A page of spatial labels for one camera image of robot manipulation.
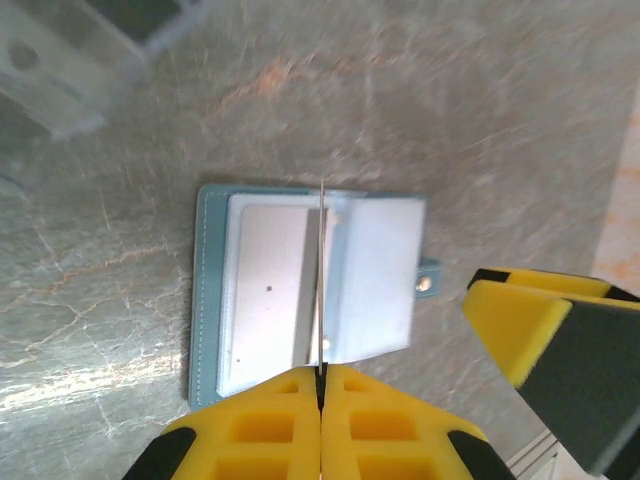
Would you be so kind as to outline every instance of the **gray marble surface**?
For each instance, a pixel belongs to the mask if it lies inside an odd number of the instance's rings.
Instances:
[[[460,304],[475,268],[587,273],[640,70],[635,0],[217,2],[102,130],[2,135],[1,478],[120,478],[187,412],[207,182],[431,196],[442,294],[358,366],[480,425],[543,426]]]

